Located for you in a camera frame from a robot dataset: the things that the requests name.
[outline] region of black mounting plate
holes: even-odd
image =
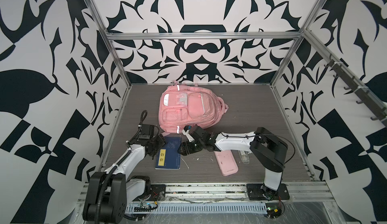
[[[165,195],[166,185],[151,185],[151,197],[148,199],[149,201],[153,201],[153,197],[156,194],[164,192]],[[136,197],[133,201],[141,201],[138,197]]]
[[[263,191],[261,189],[261,186],[263,184],[247,184],[247,195],[249,196],[250,200],[267,200],[263,196]],[[290,199],[288,188],[286,187],[286,184],[280,184],[278,188],[278,195],[274,196],[274,200],[278,200],[278,197],[281,197],[281,200],[288,200]]]

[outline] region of book cover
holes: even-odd
[[[180,154],[177,150],[181,137],[164,137],[167,144],[160,149],[156,161],[156,169],[180,169]]]

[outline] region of white reflective patch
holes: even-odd
[[[166,94],[164,96],[164,106],[167,106],[168,105],[168,100],[169,100],[169,94]]]

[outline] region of wood grain surface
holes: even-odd
[[[245,133],[255,131],[257,127],[265,127],[274,134],[293,140],[279,111],[273,93],[266,85],[205,85],[217,96],[224,99],[229,110],[220,122],[208,131],[226,133]],[[112,165],[126,150],[125,141],[129,140],[137,131],[141,112],[148,111],[144,124],[158,125],[158,110],[161,94],[166,85],[133,85],[129,99],[113,145],[110,149],[106,165]],[[286,159],[293,154],[293,147],[288,144]],[[250,163],[242,163],[238,151],[233,151],[238,172],[223,176],[213,152],[202,150],[188,156],[181,157],[180,169],[155,169],[156,158],[146,156],[134,168],[131,176],[145,175],[152,182],[235,182],[235,181],[263,181],[265,169],[253,154],[249,154]],[[297,151],[289,161],[283,172],[283,181],[310,180],[304,164]]]

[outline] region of robotic arm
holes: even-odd
[[[153,128],[149,126],[153,125],[142,125],[141,121],[135,137],[127,141],[128,149],[122,157],[104,172],[92,175],[83,210],[85,221],[119,223],[125,214],[127,202],[147,198],[151,191],[149,177],[127,179],[146,154],[154,156],[166,144],[158,133],[153,136]],[[288,146],[265,128],[246,134],[210,134],[195,125],[192,128],[186,126],[183,134],[188,141],[183,142],[178,151],[184,156],[202,149],[252,152],[265,167],[263,196],[270,200],[277,195]]]

